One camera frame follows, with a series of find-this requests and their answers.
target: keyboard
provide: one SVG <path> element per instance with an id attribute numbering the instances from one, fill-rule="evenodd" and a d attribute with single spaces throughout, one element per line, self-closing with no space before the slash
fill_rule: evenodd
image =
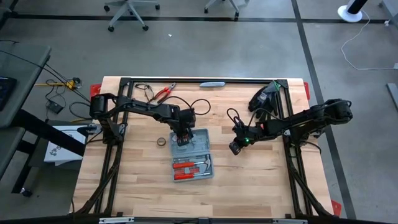
<path id="1" fill-rule="evenodd" d="M 15 78 L 0 77 L 0 111 L 2 111 L 15 88 Z"/>

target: power adapter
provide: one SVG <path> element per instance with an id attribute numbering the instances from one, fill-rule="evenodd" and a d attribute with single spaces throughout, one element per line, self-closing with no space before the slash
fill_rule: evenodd
<path id="1" fill-rule="evenodd" d="M 49 100 L 49 103 L 45 105 L 51 112 L 55 114 L 59 114 L 61 110 L 63 110 L 63 106 L 59 105 L 58 103 Z"/>

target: office chair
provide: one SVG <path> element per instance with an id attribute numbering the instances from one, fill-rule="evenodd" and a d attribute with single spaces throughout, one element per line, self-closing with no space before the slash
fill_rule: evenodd
<path id="1" fill-rule="evenodd" d="M 205 13 L 209 13 L 209 7 L 210 7 L 212 4 L 214 4 L 216 1 L 217 1 L 217 0 L 210 0 L 210 1 L 206 4 L 206 6 L 205 6 Z M 238 17 L 239 17 L 239 9 L 238 9 L 238 7 L 235 5 L 235 3 L 234 3 L 233 0 L 229 0 L 229 2 L 230 2 L 230 3 L 232 4 L 232 6 L 235 8 L 235 20 L 237 20 Z"/>
<path id="2" fill-rule="evenodd" d="M 107 2 L 107 3 L 105 3 L 105 6 L 104 6 L 104 9 L 106 12 L 109 12 L 109 10 L 110 10 L 109 6 L 120 6 L 120 9 L 113 16 L 113 18 L 111 19 L 111 22 L 109 22 L 108 30 L 110 32 L 114 31 L 113 25 L 127 11 L 129 11 L 130 15 L 135 15 L 135 17 L 138 19 L 138 21 L 142 24 L 142 29 L 144 29 L 145 31 L 147 31 L 149 29 L 149 27 L 147 25 L 145 25 L 144 21 L 142 21 L 141 17 L 139 16 L 136 9 L 134 8 L 134 5 L 133 5 L 134 2 L 155 3 L 156 10 L 160 9 L 160 4 L 157 0 L 155 0 L 155 1 L 148 1 L 148 0 L 121 0 L 120 1 L 119 0 L 119 1 L 115 1 L 115 2 Z"/>

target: screwdriver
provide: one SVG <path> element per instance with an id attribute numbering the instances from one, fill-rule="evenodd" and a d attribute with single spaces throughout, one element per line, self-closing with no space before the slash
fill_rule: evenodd
<path id="1" fill-rule="evenodd" d="M 195 165 L 204 164 L 205 162 L 206 161 L 201 161 L 201 162 L 179 162 L 179 163 L 173 164 L 173 169 L 193 167 Z"/>
<path id="2" fill-rule="evenodd" d="M 185 180 L 185 179 L 191 179 L 194 177 L 199 177 L 202 175 L 210 175 L 210 173 L 204 173 L 204 174 L 182 174 L 182 175 L 174 175 L 174 180 Z"/>

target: white cable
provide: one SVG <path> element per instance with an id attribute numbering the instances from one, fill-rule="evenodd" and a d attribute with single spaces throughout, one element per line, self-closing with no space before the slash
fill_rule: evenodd
<path id="1" fill-rule="evenodd" d="M 344 50 L 343 50 L 343 47 L 348 43 L 348 42 L 350 42 L 350 41 L 352 41 L 353 39 L 355 39 L 357 36 L 359 36 L 361 33 L 362 33 L 362 30 L 370 23 L 370 21 L 371 21 L 371 18 L 368 16 L 368 14 L 364 11 L 364 10 L 362 10 L 364 13 L 365 13 L 365 15 L 368 17 L 368 22 L 365 24 L 365 26 L 362 26 L 362 28 L 361 28 L 361 30 L 359 31 L 359 33 L 358 34 L 356 34 L 353 38 L 351 38 L 350 40 L 347 40 L 344 44 L 343 44 L 343 46 L 341 46 L 341 48 L 340 48 L 340 50 L 341 50 L 341 53 L 343 53 L 343 55 L 344 55 L 344 59 L 353 67 L 353 68 L 355 68 L 355 69 L 357 69 L 357 70 L 395 70 L 396 68 L 357 68 L 357 67 L 355 67 L 348 59 L 347 59 L 347 56 L 346 56 L 346 54 L 344 53 Z"/>

